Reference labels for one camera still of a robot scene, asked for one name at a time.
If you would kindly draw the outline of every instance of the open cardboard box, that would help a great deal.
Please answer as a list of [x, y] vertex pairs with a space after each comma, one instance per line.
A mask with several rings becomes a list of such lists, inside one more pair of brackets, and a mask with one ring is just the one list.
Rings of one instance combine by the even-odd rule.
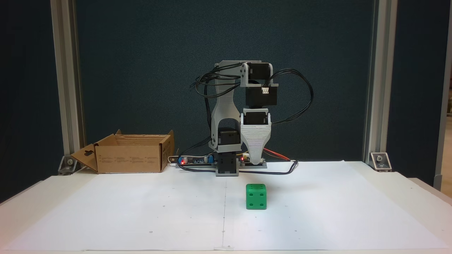
[[98, 174], [158, 173], [173, 154], [173, 131], [167, 135], [123, 135], [118, 130], [71, 156]]

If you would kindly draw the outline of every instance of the table surface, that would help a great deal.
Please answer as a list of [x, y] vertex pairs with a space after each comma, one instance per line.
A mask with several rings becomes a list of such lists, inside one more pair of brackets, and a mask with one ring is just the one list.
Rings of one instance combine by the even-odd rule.
[[[379, 189], [390, 200], [413, 216], [420, 224], [452, 246], [452, 206], [451, 200], [441, 196], [433, 188], [414, 179], [405, 178], [397, 172], [378, 173], [362, 162], [347, 162], [360, 173], [368, 182]], [[18, 237], [31, 225], [49, 213], [57, 205], [65, 201], [90, 180], [96, 177], [91, 170], [81, 170], [71, 176], [52, 176], [45, 181], [17, 195], [0, 206], [0, 249]], [[89, 251], [90, 253], [123, 253], [123, 251]], [[140, 251], [141, 253], [163, 253], [163, 251]], [[226, 251], [205, 251], [204, 253], [220, 253]], [[281, 253], [281, 251], [254, 251], [255, 253]], [[42, 251], [7, 251], [5, 254], [42, 253]], [[52, 251], [54, 254], [68, 253], [67, 251]], [[198, 253], [198, 251], [172, 251], [172, 253]], [[452, 249], [399, 249], [399, 250], [354, 250], [354, 251], [326, 251], [326, 250], [291, 250], [284, 253], [414, 253], [439, 254], [452, 253]]]

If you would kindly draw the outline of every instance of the metal extrusion post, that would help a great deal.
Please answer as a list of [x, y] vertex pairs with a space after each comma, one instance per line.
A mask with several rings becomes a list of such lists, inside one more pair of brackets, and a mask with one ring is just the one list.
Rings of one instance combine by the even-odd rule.
[[386, 151], [391, 98], [392, 65], [396, 35], [397, 0], [381, 0], [375, 7], [375, 40], [372, 45], [367, 122], [363, 161], [370, 165], [371, 152]]
[[64, 154], [84, 147], [85, 127], [80, 88], [75, 2], [51, 0], [56, 76]]
[[444, 138], [446, 134], [447, 122], [447, 104], [449, 97], [449, 86], [452, 68], [452, 1], [449, 10], [449, 31], [447, 35], [447, 49], [446, 49], [446, 64], [444, 67], [444, 87], [443, 87], [443, 103], [441, 105], [441, 117], [439, 120], [439, 136], [438, 136], [438, 150], [436, 154], [435, 178], [433, 179], [433, 187], [441, 190], [441, 182], [443, 175], [441, 174], [441, 167], [443, 165], [444, 152]]

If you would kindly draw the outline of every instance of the green cube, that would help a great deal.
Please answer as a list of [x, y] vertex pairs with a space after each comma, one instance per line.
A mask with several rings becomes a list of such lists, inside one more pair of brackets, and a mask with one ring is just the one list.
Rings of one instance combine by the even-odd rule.
[[246, 209], [267, 209], [267, 189], [265, 184], [246, 185]]

